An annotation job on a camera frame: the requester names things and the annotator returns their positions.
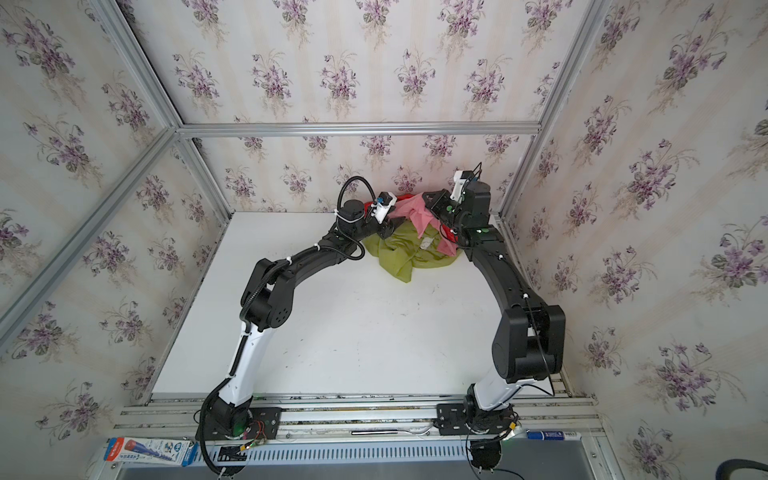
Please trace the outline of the pink cloth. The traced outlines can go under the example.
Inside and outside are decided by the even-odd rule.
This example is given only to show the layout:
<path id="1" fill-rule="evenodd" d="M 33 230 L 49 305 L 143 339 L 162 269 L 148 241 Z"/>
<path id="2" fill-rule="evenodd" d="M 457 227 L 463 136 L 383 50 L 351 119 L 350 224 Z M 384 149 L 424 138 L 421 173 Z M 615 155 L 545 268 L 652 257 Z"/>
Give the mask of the pink cloth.
<path id="1" fill-rule="evenodd" d="M 428 228 L 431 227 L 435 230 L 435 233 L 430 233 L 430 236 L 439 240 L 437 251 L 440 254 L 455 257 L 457 255 L 456 245 L 447 239 L 447 235 L 444 233 L 440 222 L 426 209 L 422 194 L 417 195 L 406 202 L 396 205 L 391 216 L 404 217 L 409 220 L 416 228 L 419 239 L 422 239 Z"/>

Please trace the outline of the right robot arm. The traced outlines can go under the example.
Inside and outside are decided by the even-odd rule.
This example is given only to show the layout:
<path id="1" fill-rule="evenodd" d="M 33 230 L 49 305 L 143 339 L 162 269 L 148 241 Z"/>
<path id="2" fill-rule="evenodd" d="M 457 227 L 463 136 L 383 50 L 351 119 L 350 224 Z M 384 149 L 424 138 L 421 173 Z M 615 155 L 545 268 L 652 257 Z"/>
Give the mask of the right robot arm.
<path id="1" fill-rule="evenodd" d="M 490 187 L 478 180 L 423 195 L 426 208 L 451 232 L 450 238 L 480 271 L 500 309 L 491 343 L 493 370 L 470 386 L 467 402 L 494 411 L 524 389 L 561 372 L 566 315 L 549 305 L 509 255 L 504 235 L 490 222 Z"/>

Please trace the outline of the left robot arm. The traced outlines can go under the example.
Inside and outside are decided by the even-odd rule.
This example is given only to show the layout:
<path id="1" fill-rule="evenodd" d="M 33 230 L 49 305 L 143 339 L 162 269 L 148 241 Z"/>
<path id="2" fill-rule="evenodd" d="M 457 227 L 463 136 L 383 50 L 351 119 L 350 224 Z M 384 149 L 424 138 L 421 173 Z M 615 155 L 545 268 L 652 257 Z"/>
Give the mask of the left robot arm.
<path id="1" fill-rule="evenodd" d="M 291 315 L 296 288 L 326 268 L 362 259 L 364 239 L 387 239 L 404 223 L 403 217 L 396 217 L 390 207 L 377 201 L 366 206 L 349 200 L 334 212 L 333 223 L 318 242 L 292 256 L 257 262 L 241 297 L 240 338 L 231 366 L 206 398 L 205 410 L 229 417 L 248 409 L 268 336 Z"/>

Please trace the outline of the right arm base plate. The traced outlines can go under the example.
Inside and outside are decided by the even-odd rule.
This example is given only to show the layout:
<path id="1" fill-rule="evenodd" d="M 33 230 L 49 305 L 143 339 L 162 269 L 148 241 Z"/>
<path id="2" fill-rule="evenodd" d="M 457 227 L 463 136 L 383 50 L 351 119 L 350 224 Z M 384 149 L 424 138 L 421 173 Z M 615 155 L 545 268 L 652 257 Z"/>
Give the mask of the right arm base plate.
<path id="1" fill-rule="evenodd" d="M 485 411 L 466 403 L 438 404 L 433 421 L 441 436 L 499 435 L 517 424 L 518 415 L 511 407 Z"/>

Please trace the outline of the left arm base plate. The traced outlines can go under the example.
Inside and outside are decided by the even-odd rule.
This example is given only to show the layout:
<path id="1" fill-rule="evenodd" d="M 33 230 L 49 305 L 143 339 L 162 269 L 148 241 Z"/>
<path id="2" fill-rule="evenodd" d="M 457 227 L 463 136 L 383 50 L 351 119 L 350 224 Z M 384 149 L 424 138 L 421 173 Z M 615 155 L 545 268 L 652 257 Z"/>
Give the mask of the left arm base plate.
<path id="1" fill-rule="evenodd" d="M 205 419 L 198 426 L 195 439 L 273 440 L 277 437 L 283 410 L 279 407 L 230 407 L 215 404 L 206 409 Z"/>

